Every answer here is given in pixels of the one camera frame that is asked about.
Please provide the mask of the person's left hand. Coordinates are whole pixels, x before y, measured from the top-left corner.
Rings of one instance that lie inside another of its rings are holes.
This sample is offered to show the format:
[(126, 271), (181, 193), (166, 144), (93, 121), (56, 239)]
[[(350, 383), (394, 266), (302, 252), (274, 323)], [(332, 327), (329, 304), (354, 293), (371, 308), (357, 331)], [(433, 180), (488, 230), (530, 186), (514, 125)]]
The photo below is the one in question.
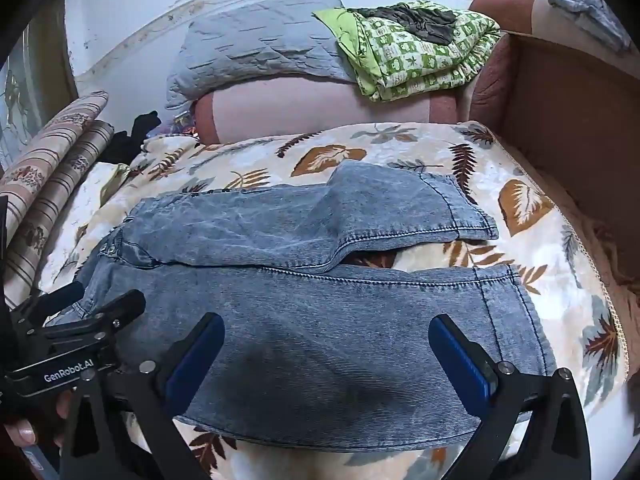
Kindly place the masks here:
[[(58, 422), (56, 423), (58, 433), (52, 438), (52, 441), (58, 448), (63, 445), (65, 430), (63, 429), (62, 420), (65, 420), (68, 416), (72, 397), (72, 390), (63, 391), (58, 396), (55, 404), (55, 413), (58, 418)], [(20, 419), (14, 422), (14, 424), (4, 425), (4, 429), (17, 448), (28, 448), (38, 443), (37, 430), (27, 419)]]

